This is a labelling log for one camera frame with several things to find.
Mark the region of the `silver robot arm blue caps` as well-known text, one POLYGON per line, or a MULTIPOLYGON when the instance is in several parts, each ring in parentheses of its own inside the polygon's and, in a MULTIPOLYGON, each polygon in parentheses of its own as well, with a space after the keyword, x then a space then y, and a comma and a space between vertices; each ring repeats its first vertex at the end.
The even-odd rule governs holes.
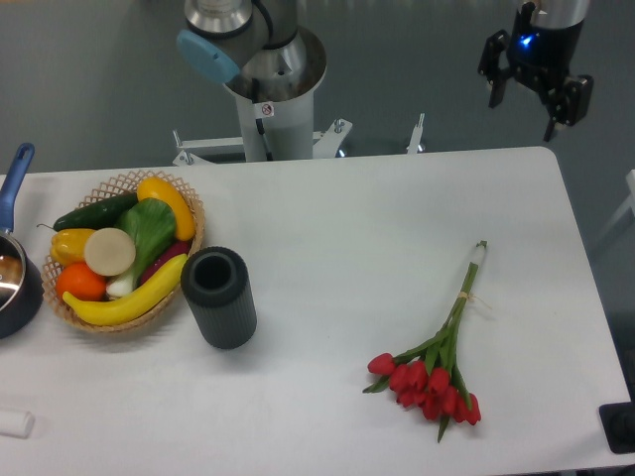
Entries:
MULTIPOLYGON (((585 1, 520 1, 511 32, 500 30, 484 45, 478 73, 490 87, 490 107, 514 79, 547 108, 544 135, 585 117, 594 79, 570 72, 586 17, 585 1)), ((177 37, 182 57, 205 78, 251 101, 299 94, 310 69, 324 72, 323 52, 312 54, 302 39, 294 1, 188 1, 187 26, 177 37)))

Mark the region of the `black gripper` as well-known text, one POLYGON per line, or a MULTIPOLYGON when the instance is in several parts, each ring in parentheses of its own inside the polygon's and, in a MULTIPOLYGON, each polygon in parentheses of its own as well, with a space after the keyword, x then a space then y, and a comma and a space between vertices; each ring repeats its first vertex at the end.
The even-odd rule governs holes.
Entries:
POLYGON ((490 86, 489 108, 498 106, 511 74, 546 99, 549 122, 543 137, 551 141, 557 128, 572 127, 588 111, 594 78, 570 76, 570 63, 586 17, 586 3, 577 0, 518 1, 511 40, 499 30, 485 41, 477 68, 490 86), (507 51, 509 67, 500 65, 507 51))

